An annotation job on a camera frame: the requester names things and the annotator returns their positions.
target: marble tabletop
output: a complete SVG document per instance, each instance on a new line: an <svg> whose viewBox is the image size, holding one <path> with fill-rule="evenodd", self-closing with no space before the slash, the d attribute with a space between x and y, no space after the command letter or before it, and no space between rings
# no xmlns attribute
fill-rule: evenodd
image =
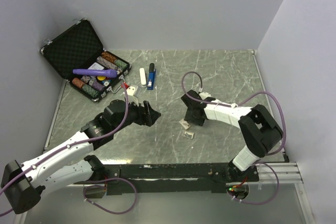
<svg viewBox="0 0 336 224"><path fill-rule="evenodd" d="M186 106L180 99L182 75L197 71L203 78L203 91L223 102L238 103L251 94L263 90L251 50L111 50L132 64L126 76L128 84L139 85L140 102L148 100L162 116L152 127L132 124L114 135L114 140L93 153L103 163L210 163L229 162L245 145L239 129L217 121L206 121L204 126L192 125L188 131L194 138L183 136L179 121ZM139 69L156 67L155 89L141 88ZM197 76L185 79L186 89L198 90ZM94 116L115 99L123 99L122 91L109 93L94 103L66 85L48 148L69 139ZM246 105L257 103L268 108L264 95L253 98ZM266 157L268 162L283 162L281 153Z"/></svg>

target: white eraser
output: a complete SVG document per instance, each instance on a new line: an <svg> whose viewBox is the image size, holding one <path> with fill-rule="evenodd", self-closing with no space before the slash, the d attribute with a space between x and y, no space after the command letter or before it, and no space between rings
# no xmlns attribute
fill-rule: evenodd
<svg viewBox="0 0 336 224"><path fill-rule="evenodd" d="M145 88L147 86L147 81L146 81L146 73L144 68L140 68L140 81L141 81L141 86Z"/></svg>

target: wall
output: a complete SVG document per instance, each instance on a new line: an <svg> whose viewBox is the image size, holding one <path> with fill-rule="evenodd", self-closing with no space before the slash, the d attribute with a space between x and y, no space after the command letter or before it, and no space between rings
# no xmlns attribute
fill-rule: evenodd
<svg viewBox="0 0 336 224"><path fill-rule="evenodd" d="M106 48L256 49L282 0L45 0L62 30L92 20Z"/></svg>
<svg viewBox="0 0 336 224"><path fill-rule="evenodd" d="M0 0L0 174L4 166L40 155L61 79L39 54L58 27L43 0ZM9 209L4 195L0 212ZM14 214L0 218L12 223Z"/></svg>
<svg viewBox="0 0 336 224"><path fill-rule="evenodd" d="M335 223L335 0L284 0L259 48L266 89L288 125L286 151L297 161L318 223Z"/></svg>

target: gray wall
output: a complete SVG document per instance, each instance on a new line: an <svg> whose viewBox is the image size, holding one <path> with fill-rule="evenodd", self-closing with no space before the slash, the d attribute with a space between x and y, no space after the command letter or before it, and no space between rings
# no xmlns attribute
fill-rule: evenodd
<svg viewBox="0 0 336 224"><path fill-rule="evenodd" d="M45 0L62 30L93 21L106 48L256 49L282 0Z"/></svg>
<svg viewBox="0 0 336 224"><path fill-rule="evenodd" d="M61 79L38 52L43 39L57 33L42 0L0 0L1 175L13 159L23 162L43 150ZM9 209L3 195L0 206Z"/></svg>
<svg viewBox="0 0 336 224"><path fill-rule="evenodd" d="M335 223L335 0L284 0L257 60L266 89L288 125L286 151L297 161L318 223Z"/></svg>

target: gray floor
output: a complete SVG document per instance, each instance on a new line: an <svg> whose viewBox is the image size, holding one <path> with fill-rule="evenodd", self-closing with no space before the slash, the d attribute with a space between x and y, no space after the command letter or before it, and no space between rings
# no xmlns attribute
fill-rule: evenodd
<svg viewBox="0 0 336 224"><path fill-rule="evenodd" d="M275 191L275 185L263 185L262 190L257 187L250 187L246 200L260 202ZM227 194L207 191L139 194L135 208L118 216L83 202L82 190L66 187L47 195L28 212L25 224L305 223L294 185L281 185L278 196L262 206L240 204ZM124 211L133 200L133 194L124 194L104 196L97 203L112 211Z"/></svg>
<svg viewBox="0 0 336 224"><path fill-rule="evenodd" d="M152 127L131 125L115 135L112 142L95 151L105 163L206 163L229 162L243 147L240 130L221 122L206 121L203 127L192 126L190 140L182 136L179 120L186 107L180 97L182 75L191 70L201 74L203 91L223 102L239 102L262 90L258 71L249 50L118 50L114 54L132 63L127 76L129 84L140 85L139 69L156 66L155 90L141 88L140 100L148 100L162 113ZM198 90L197 76L186 78L187 89ZM66 85L49 148L70 138L86 122L114 99L123 99L122 92L109 93L99 103L93 103L71 86ZM247 105L267 106L265 96L253 98ZM281 153L267 161L284 161Z"/></svg>

